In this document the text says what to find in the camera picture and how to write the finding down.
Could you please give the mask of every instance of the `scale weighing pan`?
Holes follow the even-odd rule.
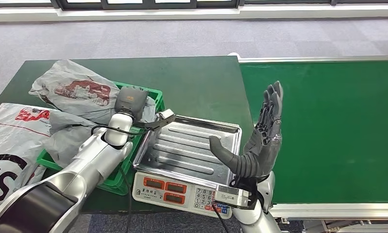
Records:
[[[234,175],[216,158],[209,147],[209,136],[238,154],[242,130],[239,125],[177,116],[158,132],[148,132],[135,155],[138,171],[161,175],[215,189],[228,186]]]

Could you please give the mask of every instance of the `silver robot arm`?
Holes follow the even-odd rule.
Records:
[[[129,130],[142,117],[148,93],[123,87],[108,127],[97,130],[62,171],[13,193],[0,206],[0,233],[65,233],[86,198],[132,150]],[[175,120],[166,110],[146,127],[158,129]]]
[[[280,233],[277,222],[269,213],[275,185],[272,171],[281,147],[281,114],[283,89],[279,81],[264,91],[264,102],[258,122],[237,156],[221,145],[217,137],[209,138],[211,152],[236,175],[232,187],[248,191],[253,200],[248,206],[233,208],[244,233]]]

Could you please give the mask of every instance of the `dark green table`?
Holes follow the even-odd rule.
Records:
[[[183,116],[239,124],[243,140],[253,127],[236,57],[181,57],[74,60],[107,79],[161,90],[166,108]],[[44,106],[28,95],[31,84],[55,61],[27,61],[0,95],[3,102]],[[96,189],[85,212],[117,212],[128,209],[128,197]],[[133,202],[134,210],[169,210]]]

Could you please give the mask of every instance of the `printed logo on bag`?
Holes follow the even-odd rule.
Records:
[[[93,81],[73,81],[69,85],[60,84],[55,88],[55,94],[71,99],[91,100],[99,106],[107,106],[109,104],[109,93],[111,87],[102,85]]]
[[[21,170],[23,170],[27,166],[27,162],[25,160],[13,154],[0,154],[0,161],[10,161],[18,165],[18,167],[20,167]],[[0,194],[0,201],[3,201],[9,192],[9,187],[6,186],[4,182],[5,178],[7,177],[11,178],[12,180],[16,180],[18,175],[11,171],[5,171],[0,174],[0,189],[2,190],[2,194]]]
[[[18,115],[15,117],[15,120],[23,120],[23,121],[31,121],[31,120],[39,120],[39,119],[47,119],[50,118],[49,110],[39,110],[37,108],[26,107],[21,109]]]

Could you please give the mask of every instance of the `electronic scale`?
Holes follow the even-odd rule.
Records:
[[[225,148],[238,154],[241,134],[235,124],[186,116],[177,116],[161,131],[148,132],[133,162],[137,173],[132,196],[141,202],[218,217],[214,204],[223,219],[230,218],[229,205],[246,204],[248,192],[228,186],[234,175],[212,154],[208,138],[218,137]]]

